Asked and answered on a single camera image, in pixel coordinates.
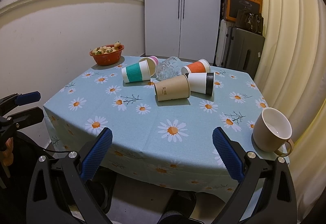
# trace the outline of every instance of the white wall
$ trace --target white wall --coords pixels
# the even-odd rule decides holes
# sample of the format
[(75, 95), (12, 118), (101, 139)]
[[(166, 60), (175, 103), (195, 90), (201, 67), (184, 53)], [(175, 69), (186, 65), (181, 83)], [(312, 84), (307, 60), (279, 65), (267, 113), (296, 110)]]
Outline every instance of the white wall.
[[(145, 53), (144, 3), (135, 0), (39, 0), (0, 16), (0, 98), (39, 91), (42, 106), (95, 64), (90, 50), (120, 41), (122, 55)], [(23, 130), (49, 142), (45, 123)]]

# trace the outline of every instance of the white mug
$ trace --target white mug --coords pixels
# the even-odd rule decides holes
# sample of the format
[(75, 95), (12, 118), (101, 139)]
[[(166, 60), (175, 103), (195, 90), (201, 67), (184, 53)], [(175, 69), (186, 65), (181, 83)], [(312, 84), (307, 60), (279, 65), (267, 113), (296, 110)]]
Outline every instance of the white mug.
[[(263, 151), (275, 152), (278, 156), (288, 156), (294, 148), (292, 127), (285, 115), (279, 110), (266, 107), (258, 117), (254, 130), (253, 138), (256, 145)], [(285, 143), (290, 144), (288, 153), (282, 153), (278, 149)]]

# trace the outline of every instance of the light blue tablecloth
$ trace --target light blue tablecloth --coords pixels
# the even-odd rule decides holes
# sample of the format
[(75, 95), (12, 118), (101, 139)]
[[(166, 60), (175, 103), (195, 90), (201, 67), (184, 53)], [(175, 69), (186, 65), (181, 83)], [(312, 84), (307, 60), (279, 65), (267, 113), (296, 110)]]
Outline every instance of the light blue tablecloth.
[(252, 127), (267, 103), (247, 73), (211, 67), (212, 97), (192, 92), (189, 99), (157, 102), (156, 79), (123, 82), (121, 67), (139, 59), (125, 56), (111, 66), (94, 66), (44, 104), (57, 149), (78, 151), (106, 126), (113, 132), (113, 144), (103, 166), (162, 187), (212, 193), (224, 201), (237, 182), (214, 148), (214, 128), (221, 126), (245, 151), (276, 158), (252, 142)]

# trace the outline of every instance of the red bowl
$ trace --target red bowl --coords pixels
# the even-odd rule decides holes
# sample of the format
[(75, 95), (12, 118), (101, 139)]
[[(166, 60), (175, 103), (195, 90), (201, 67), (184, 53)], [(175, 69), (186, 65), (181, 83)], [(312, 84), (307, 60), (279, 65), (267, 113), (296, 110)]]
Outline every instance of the red bowl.
[[(115, 45), (107, 45), (107, 46), (103, 46), (103, 47), (114, 47)], [(112, 53), (108, 53), (108, 54), (102, 54), (102, 55), (94, 55), (92, 54), (92, 51), (90, 51), (90, 55), (94, 58), (95, 62), (97, 65), (100, 66), (108, 66), (114, 63), (117, 63), (120, 58), (121, 58), (121, 52), (124, 49), (124, 45), (119, 46), (119, 50), (112, 52)]]

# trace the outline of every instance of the blue gripper pad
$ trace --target blue gripper pad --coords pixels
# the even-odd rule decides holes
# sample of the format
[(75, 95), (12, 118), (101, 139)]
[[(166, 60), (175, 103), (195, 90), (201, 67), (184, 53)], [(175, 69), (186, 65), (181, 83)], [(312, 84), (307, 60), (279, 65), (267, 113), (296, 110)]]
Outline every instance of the blue gripper pad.
[(240, 183), (244, 178), (244, 174), (243, 160), (239, 158), (239, 155), (244, 157), (246, 154), (245, 151), (242, 149), (238, 142), (231, 141), (221, 127), (217, 127), (213, 131), (213, 144), (231, 178), (237, 180)]
[(25, 105), (25, 104), (31, 104), (40, 101), (41, 99), (41, 94), (39, 92), (32, 92), (28, 94), (21, 94), (18, 95), (15, 104), (16, 105)]
[(112, 131), (105, 127), (97, 136), (96, 143), (82, 161), (80, 177), (83, 182), (94, 177), (104, 156), (112, 144)]

